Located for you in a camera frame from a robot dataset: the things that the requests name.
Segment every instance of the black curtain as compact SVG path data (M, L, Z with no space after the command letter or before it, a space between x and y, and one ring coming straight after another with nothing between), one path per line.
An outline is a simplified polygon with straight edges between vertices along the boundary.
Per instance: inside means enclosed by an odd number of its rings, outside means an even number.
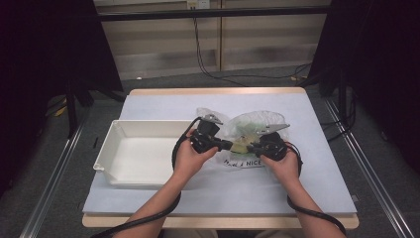
M122 90L101 23L82 17L95 15L91 0L0 3L0 193L28 158L48 101L69 82Z

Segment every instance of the plastic bag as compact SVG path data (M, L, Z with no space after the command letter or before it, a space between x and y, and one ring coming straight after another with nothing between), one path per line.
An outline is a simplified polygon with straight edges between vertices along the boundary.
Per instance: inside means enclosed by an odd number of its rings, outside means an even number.
M231 151L239 152L221 151L216 153L210 161L229 168L262 167L263 162L261 159L257 158L255 154L247 153L246 146L250 142L259 140L257 131L265 129L266 125L285 124L283 115L271 111L254 111L229 119L228 116L208 108L197 108L198 116L205 116L209 113L214 114L224 123L223 125L218 125L220 131L216 134L216 137L234 142L234 147L236 146L236 148L232 147ZM283 140L288 140L287 129L277 132Z

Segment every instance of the wrist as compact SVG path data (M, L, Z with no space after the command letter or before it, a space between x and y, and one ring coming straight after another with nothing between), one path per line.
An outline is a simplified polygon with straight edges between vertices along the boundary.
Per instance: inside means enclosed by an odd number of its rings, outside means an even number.
M169 178L169 180L172 180L173 182L176 182L182 186L185 186L190 179L191 177L182 175L180 173L173 173L172 176Z

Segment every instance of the white paper sheet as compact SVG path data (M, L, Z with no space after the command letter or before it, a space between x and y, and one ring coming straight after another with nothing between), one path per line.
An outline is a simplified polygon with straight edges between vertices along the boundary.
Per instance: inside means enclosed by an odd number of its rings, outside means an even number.
M354 213L356 208L305 93L128 96L120 120L193 120L196 108L207 107L231 118L268 110L290 124L289 140L303 161L300 179L327 213ZM83 208L85 213L133 213L154 190L123 189L95 175ZM228 170L212 162L189 182L176 214L268 215L294 213L286 193L265 168Z

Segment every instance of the white plastic tray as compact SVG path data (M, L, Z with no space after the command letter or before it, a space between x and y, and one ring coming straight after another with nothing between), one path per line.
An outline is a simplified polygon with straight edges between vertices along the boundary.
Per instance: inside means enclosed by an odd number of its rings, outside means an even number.
M162 186L173 147L190 121L113 121L93 169L112 185Z

